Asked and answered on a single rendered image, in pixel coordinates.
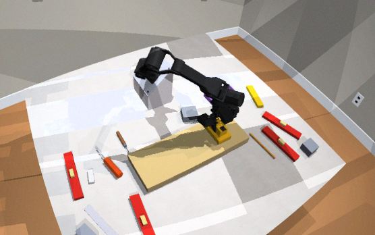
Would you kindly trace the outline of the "tan wooden floor panel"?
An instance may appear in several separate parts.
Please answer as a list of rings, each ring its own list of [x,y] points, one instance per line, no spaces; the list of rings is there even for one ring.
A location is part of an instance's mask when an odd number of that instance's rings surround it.
[[[127,154],[128,161],[150,193],[248,142],[249,135],[235,120],[225,126],[231,139],[219,145],[202,124],[197,124]]]

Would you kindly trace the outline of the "orange-handled screwdriver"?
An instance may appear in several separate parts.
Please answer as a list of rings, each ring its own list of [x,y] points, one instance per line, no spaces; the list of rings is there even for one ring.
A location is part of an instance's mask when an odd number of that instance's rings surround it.
[[[95,147],[96,150],[102,155],[102,153]],[[103,156],[103,155],[102,155]],[[104,157],[104,156],[103,156]],[[104,157],[105,165],[113,172],[113,174],[117,177],[120,178],[123,175],[123,172],[107,157]]]

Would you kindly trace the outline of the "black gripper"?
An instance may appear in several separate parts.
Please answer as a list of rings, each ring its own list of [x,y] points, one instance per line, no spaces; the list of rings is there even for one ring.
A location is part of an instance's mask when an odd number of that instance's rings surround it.
[[[223,103],[216,103],[213,100],[211,100],[210,102],[212,103],[212,109],[210,109],[210,111],[212,112],[212,114],[208,115],[208,114],[204,113],[202,115],[199,115],[198,116],[198,122],[200,124],[202,124],[204,127],[211,126],[212,129],[214,130],[214,132],[217,132],[217,124],[218,124],[218,122],[217,122],[217,117],[216,117],[216,111],[217,111],[218,107],[221,106],[221,108],[222,108],[222,107],[225,106],[225,104],[227,104],[228,108],[231,108],[231,109],[236,108],[237,109],[237,113],[239,113],[239,106],[226,103],[225,101]]]

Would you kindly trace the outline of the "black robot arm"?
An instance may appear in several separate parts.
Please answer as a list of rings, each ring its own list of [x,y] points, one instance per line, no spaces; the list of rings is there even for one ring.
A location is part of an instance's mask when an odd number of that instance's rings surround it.
[[[160,70],[166,54],[173,58],[173,64],[171,69]],[[227,84],[226,81],[217,77],[206,77],[194,68],[186,65],[183,60],[176,58],[170,50],[160,47],[151,47],[148,56],[139,59],[134,73],[137,78],[144,80],[147,78],[151,84],[154,84],[161,74],[172,73],[181,76],[198,85],[200,91],[216,103],[223,103],[225,101],[226,103],[241,107],[245,99],[244,93],[229,89],[230,84]],[[222,84],[224,85],[222,86]],[[217,108],[216,117],[220,117],[224,124],[228,124],[237,117],[237,109],[228,108],[227,104],[225,104],[224,107],[221,108],[220,106]]]

